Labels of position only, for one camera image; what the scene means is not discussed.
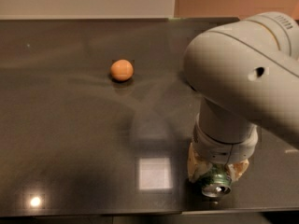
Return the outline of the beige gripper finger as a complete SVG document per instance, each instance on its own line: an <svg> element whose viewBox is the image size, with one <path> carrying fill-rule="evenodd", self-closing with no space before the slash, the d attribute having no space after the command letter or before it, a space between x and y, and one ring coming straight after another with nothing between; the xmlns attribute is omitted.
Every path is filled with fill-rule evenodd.
<svg viewBox="0 0 299 224"><path fill-rule="evenodd" d="M226 166L228 175L233 182L239 180L239 178L247 171L249 167L249 160L244 160L238 163L228 164Z"/></svg>
<svg viewBox="0 0 299 224"><path fill-rule="evenodd" d="M187 171L189 181L191 183L195 183L211 168L212 164L209 161L204 160L194 149L193 143L190 143L187 159Z"/></svg>

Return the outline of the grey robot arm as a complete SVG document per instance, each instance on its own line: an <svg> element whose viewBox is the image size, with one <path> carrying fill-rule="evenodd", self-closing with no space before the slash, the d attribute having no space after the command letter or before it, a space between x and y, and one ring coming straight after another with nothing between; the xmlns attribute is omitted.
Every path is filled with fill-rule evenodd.
<svg viewBox="0 0 299 224"><path fill-rule="evenodd" d="M184 74L203 96L189 147L191 182L216 164L242 176L258 128L298 146L298 41L294 19L266 12L209 29L188 45Z"/></svg>

